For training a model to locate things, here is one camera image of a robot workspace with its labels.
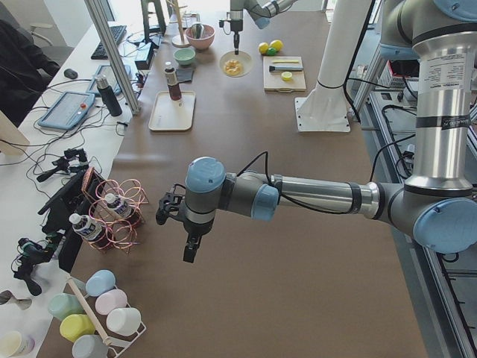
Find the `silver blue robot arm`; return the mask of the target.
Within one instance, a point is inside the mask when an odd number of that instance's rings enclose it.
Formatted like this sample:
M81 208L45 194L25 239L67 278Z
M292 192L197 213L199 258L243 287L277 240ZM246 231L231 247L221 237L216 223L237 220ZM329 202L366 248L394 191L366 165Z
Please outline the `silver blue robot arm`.
M279 0L260 5L256 0L231 0L230 10L224 19L219 20L219 27L224 28L225 23L229 23L230 31L225 33L233 33L233 54L239 54L240 32L243 31L245 10L256 26L263 29L268 26L271 18L286 12L295 2L296 0Z
M474 1L387 1L382 47L420 58L415 157L402 184L340 183L252 172L228 173L212 157L188 167L178 219L192 262L217 210L269 220L280 203L335 215L360 213L386 222L441 254L476 242L476 203L464 176L476 55Z

